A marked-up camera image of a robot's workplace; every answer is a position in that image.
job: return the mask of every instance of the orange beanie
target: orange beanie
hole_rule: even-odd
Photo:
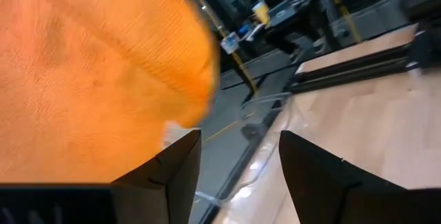
[[[211,38],[184,0],[0,10],[0,182],[113,181],[159,152],[166,121],[207,110]]]

